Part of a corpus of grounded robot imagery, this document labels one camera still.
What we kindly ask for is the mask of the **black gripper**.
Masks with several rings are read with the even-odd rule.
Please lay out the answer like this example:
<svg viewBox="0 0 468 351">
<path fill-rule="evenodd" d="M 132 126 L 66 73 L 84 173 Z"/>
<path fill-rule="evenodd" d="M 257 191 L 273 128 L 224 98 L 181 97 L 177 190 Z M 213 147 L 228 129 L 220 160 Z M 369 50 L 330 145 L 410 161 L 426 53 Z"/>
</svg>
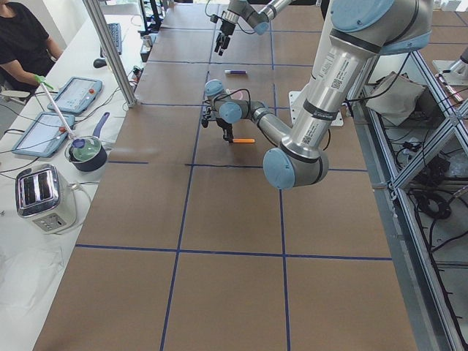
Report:
<svg viewBox="0 0 468 351">
<path fill-rule="evenodd" d="M 209 108 L 205 111 L 201 118 L 201 125 L 203 128 L 207 128 L 210 121 L 215 121 L 217 126 L 223 130 L 223 140 L 228 143 L 233 143 L 233 125 L 226 122 L 220 115 L 219 112 L 213 108 Z"/>
<path fill-rule="evenodd" d="M 216 38 L 216 45 L 214 52 L 218 53 L 219 56 L 223 56 L 224 51 L 228 48 L 230 43 L 230 35 L 233 34 L 235 26 L 237 25 L 237 14 L 225 10 L 221 15 L 221 27 L 220 32 Z"/>
</svg>

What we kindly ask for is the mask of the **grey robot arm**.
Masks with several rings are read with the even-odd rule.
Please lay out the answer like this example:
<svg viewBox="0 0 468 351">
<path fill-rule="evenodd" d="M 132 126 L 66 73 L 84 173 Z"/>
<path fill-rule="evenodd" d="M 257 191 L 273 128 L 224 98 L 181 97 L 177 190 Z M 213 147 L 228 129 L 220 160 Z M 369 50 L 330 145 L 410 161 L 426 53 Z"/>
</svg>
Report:
<svg viewBox="0 0 468 351">
<path fill-rule="evenodd" d="M 249 119 L 273 144 L 263 158 L 263 171 L 272 186 L 292 189 L 318 183 L 328 172 L 320 143 L 365 63 L 374 56 L 424 48 L 432 13 L 431 1 L 331 1 L 311 78 L 300 93 L 292 126 L 262 102 L 234 99 L 219 80 L 205 85 L 201 124 L 216 122 L 225 140 L 231 141 L 233 124 Z"/>
<path fill-rule="evenodd" d="M 246 21 L 255 34 L 263 35 L 268 29 L 269 23 L 292 2 L 292 0 L 273 0 L 257 12 L 248 1 L 230 1 L 227 9 L 221 15 L 212 15 L 210 17 L 210 21 L 213 23 L 218 20 L 222 22 L 216 38 L 214 52 L 219 56 L 223 55 L 240 18 Z"/>
</svg>

